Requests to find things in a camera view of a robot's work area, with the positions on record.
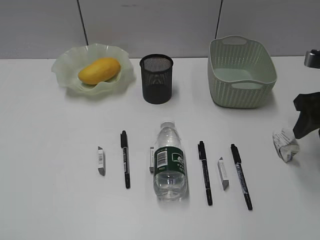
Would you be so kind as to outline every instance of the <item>white table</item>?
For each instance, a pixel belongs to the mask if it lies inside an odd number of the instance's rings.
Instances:
[[[320,139],[312,132],[284,163],[272,132],[293,127],[299,93],[320,90],[320,70],[303,57],[274,57],[278,81],[258,109],[215,105],[207,59],[174,59],[173,96],[162,105],[125,93],[87,98],[59,88],[52,59],[0,61],[0,239],[2,240],[300,240],[319,239]],[[149,147],[160,123],[175,120],[188,170],[189,198],[156,199]],[[120,133],[128,134],[131,189],[125,188]],[[213,206],[206,200],[197,144],[204,141]],[[232,154],[234,143],[250,192],[248,211]],[[97,170],[97,146],[106,176]],[[230,180],[222,190],[217,160]]]

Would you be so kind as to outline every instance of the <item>eraser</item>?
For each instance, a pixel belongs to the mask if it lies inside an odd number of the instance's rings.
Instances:
[[[155,168],[154,154],[155,154],[155,148],[151,146],[150,147],[150,166],[149,166],[150,173],[154,173],[154,168]]]
[[[105,153],[100,146],[98,146],[98,171],[102,176],[106,175]]]
[[[224,160],[222,157],[218,160],[217,165],[218,165],[218,169],[219,169],[219,174],[220,174],[223,190],[226,190],[227,187],[229,186],[229,180],[227,177],[227,172],[226,172]]]

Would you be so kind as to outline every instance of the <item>plastic bottle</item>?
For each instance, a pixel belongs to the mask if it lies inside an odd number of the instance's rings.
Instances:
[[[184,153],[174,122],[165,121],[155,142],[153,189],[159,199],[177,200],[187,191]]]

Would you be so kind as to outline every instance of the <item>mango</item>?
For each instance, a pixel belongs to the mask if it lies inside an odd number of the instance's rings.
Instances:
[[[108,81],[120,72],[121,65],[113,57],[99,58],[78,73],[78,78],[85,84],[96,85]]]

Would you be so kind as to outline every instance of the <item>green bottle label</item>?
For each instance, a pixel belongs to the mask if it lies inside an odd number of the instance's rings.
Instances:
[[[160,147],[154,153],[154,175],[164,171],[176,171],[185,174],[184,153],[174,146]]]

